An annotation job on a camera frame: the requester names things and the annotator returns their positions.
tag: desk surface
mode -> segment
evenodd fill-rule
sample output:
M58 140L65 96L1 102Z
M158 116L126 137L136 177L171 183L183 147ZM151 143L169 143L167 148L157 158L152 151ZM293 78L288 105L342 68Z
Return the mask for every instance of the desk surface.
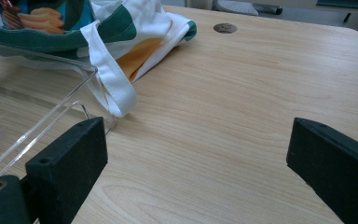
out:
M166 10L198 35L134 83L139 103L107 135L74 223L341 223L285 156L295 117L358 140L358 33Z

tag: fabric bag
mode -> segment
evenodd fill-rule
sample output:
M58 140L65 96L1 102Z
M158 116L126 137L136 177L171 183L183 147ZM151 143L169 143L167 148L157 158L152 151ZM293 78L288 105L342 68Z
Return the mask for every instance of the fabric bag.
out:
M122 118L136 103L131 82L193 38L197 27L192 20L165 12L159 0L92 0L90 8L92 23L63 34L7 29L0 12L0 44L96 66L108 95L95 95L112 115Z

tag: gray floor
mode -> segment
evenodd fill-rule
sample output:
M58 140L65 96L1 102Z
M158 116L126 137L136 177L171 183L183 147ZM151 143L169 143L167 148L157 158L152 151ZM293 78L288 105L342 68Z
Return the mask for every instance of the gray floor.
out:
M161 0L164 5L184 7L186 0ZM348 27L358 31L358 15L351 15L347 22L344 22L346 13L310 10L305 8L283 7L281 15L275 15L275 8L256 8L259 17L267 17L286 21L301 21L321 25Z

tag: bag handle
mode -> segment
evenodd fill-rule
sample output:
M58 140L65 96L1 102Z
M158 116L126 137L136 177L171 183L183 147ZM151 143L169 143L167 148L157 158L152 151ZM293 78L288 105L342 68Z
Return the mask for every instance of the bag handle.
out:
M108 91L106 98L97 98L112 115L123 118L136 104L136 92L101 40L97 30L100 23L94 21L80 31L89 43L89 61L98 68L97 76Z

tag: clear plastic box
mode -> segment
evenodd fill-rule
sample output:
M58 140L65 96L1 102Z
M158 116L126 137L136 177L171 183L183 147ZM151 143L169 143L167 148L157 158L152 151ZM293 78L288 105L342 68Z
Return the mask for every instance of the clear plastic box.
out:
M24 164L76 123L113 116L94 94L105 90L96 68L0 46L0 175L25 176Z

